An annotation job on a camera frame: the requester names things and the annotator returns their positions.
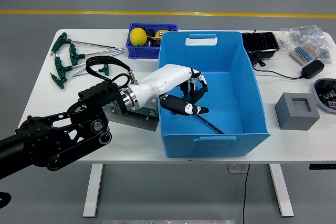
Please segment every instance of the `yellow ball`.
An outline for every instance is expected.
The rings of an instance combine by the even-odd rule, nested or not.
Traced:
[[[146,44],[147,34],[144,29],[137,27],[130,32],[130,42],[134,47],[142,47]]]

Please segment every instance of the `table leg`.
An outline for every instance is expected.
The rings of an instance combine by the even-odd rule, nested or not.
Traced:
[[[103,164],[92,164],[83,217],[94,218],[96,216],[102,171]]]
[[[293,209],[290,203],[289,195],[287,192],[287,187],[285,179],[282,174],[280,164],[269,164],[269,169],[272,174],[273,184],[275,192],[278,198],[278,204],[280,208],[280,213],[282,217],[293,217]]]

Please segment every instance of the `power adapter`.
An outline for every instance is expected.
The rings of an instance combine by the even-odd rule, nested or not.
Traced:
[[[314,60],[305,67],[303,67],[301,71],[301,78],[311,79],[318,73],[322,72],[324,69],[324,64],[320,60]]]

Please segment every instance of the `blue plastic bin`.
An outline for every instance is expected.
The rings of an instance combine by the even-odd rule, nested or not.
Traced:
[[[176,24],[146,24],[146,23],[131,23],[128,31],[126,47],[128,48],[128,58],[129,59],[157,59],[159,57],[160,47],[135,47],[130,42],[130,32],[137,27],[145,27],[146,31],[148,29],[153,29],[154,33],[159,30],[178,30],[178,25]]]
[[[187,38],[197,45],[186,45]],[[217,38],[216,45],[207,44]],[[167,157],[245,156],[269,137],[265,113],[242,35],[233,31],[167,33],[162,37],[159,68],[168,64],[201,71],[209,91],[196,104],[222,130],[218,134],[195,116],[159,107],[161,137]],[[182,97],[179,88],[170,94]]]

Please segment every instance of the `square hole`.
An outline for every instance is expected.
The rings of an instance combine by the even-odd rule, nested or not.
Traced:
[[[311,107],[307,98],[292,98],[292,102],[296,111],[311,112]]]

